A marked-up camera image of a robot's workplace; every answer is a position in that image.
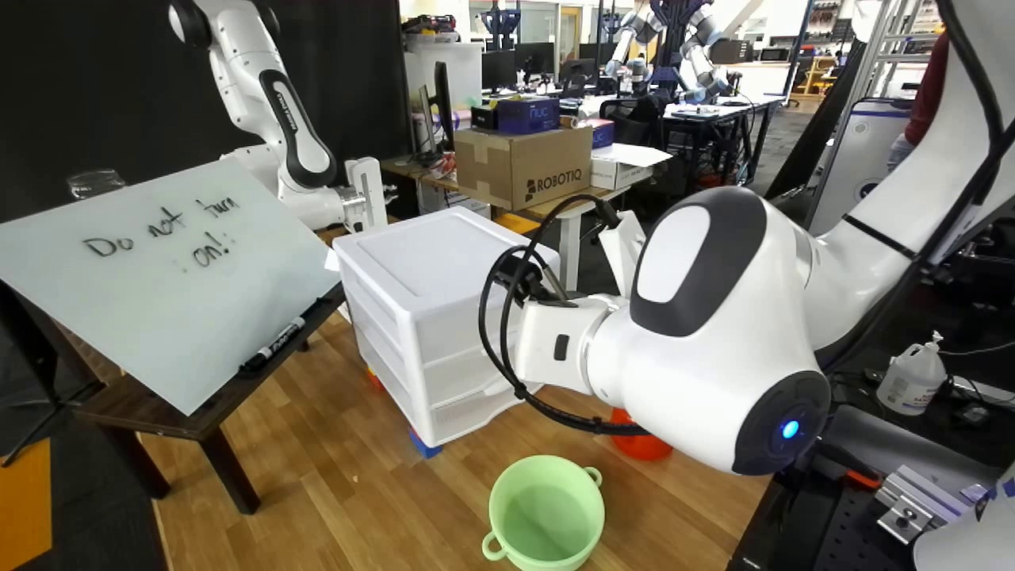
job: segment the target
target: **computer monitor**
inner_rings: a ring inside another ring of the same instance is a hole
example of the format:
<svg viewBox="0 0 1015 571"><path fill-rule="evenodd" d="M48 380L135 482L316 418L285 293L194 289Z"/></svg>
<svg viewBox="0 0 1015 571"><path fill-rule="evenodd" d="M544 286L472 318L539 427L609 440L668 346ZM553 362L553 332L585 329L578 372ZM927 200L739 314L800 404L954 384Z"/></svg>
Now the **computer monitor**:
<svg viewBox="0 0 1015 571"><path fill-rule="evenodd" d="M516 84L515 50L481 55L481 88L510 88Z"/></svg>
<svg viewBox="0 0 1015 571"><path fill-rule="evenodd" d="M606 67L611 50L615 50L615 45L580 45L578 57L592 61L597 67Z"/></svg>
<svg viewBox="0 0 1015 571"><path fill-rule="evenodd" d="M554 73L553 49L554 45L520 45L515 49L515 67L526 73Z"/></svg>
<svg viewBox="0 0 1015 571"><path fill-rule="evenodd" d="M566 61L558 73L566 94L586 94L597 85L597 69L592 61Z"/></svg>

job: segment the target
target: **storage bin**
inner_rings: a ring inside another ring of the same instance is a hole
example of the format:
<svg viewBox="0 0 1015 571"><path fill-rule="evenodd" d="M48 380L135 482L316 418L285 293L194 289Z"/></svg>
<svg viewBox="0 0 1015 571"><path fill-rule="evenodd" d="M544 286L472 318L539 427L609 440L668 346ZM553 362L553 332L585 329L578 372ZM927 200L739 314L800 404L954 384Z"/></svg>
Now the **storage bin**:
<svg viewBox="0 0 1015 571"><path fill-rule="evenodd" d="M464 438L516 404L480 346L481 282L515 245L526 242L464 207L333 242L359 351L428 448ZM501 305L503 289L495 286L491 338Z"/></svg>

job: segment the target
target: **whiteboard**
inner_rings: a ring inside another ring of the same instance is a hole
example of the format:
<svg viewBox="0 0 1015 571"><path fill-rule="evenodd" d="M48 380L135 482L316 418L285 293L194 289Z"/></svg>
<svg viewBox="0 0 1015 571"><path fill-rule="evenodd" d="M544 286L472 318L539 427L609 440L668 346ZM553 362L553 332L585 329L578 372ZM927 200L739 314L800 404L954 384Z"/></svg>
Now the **whiteboard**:
<svg viewBox="0 0 1015 571"><path fill-rule="evenodd" d="M184 415L341 282L323 262L232 163L0 226L0 279Z"/></svg>

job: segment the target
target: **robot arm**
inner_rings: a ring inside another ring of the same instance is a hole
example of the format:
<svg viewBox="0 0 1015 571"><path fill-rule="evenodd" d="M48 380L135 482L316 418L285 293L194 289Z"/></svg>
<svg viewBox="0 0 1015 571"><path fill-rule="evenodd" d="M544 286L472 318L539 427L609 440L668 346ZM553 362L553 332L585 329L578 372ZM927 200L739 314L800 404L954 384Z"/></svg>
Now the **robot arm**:
<svg viewBox="0 0 1015 571"><path fill-rule="evenodd" d="M264 2L170 0L167 22L184 45L209 55L215 88L232 124L264 140L264 145L238 148L230 159L243 163L277 186L277 196L312 227L384 221L384 212L377 212L377 202L384 207L377 165L347 163L347 176L359 176L352 178L359 196L341 196L327 186L337 178L337 159L289 84L274 41L278 22Z"/></svg>
<svg viewBox="0 0 1015 571"><path fill-rule="evenodd" d="M962 245L1015 196L1015 140L993 135L984 77L1015 88L998 35L1015 2L965 0L938 119L924 145L841 226L813 237L758 195L703 190L662 215L626 298L523 301L516 378L592 395L687 456L732 472L776 472L822 433L832 384L816 351L841 342L905 279Z"/></svg>
<svg viewBox="0 0 1015 571"><path fill-rule="evenodd" d="M666 33L666 27L656 20L656 12L646 2L633 6L621 20L615 50L606 65L606 77L630 73L630 67L640 67L639 77L649 77L649 61L654 61L656 49L649 49L646 61L645 57L630 61L630 55L633 55L630 49L646 45L646 41L662 41L662 33Z"/></svg>

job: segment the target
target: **light green bowl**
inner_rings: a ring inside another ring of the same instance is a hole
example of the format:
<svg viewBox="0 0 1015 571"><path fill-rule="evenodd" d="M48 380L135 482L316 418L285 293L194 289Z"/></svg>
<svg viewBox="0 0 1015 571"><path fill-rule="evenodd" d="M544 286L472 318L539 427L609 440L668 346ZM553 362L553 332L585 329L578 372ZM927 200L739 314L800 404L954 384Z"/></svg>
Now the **light green bowl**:
<svg viewBox="0 0 1015 571"><path fill-rule="evenodd" d="M604 472L566 456L526 456L510 462L491 494L481 540L490 561L515 561L520 571L580 569L606 525Z"/></svg>

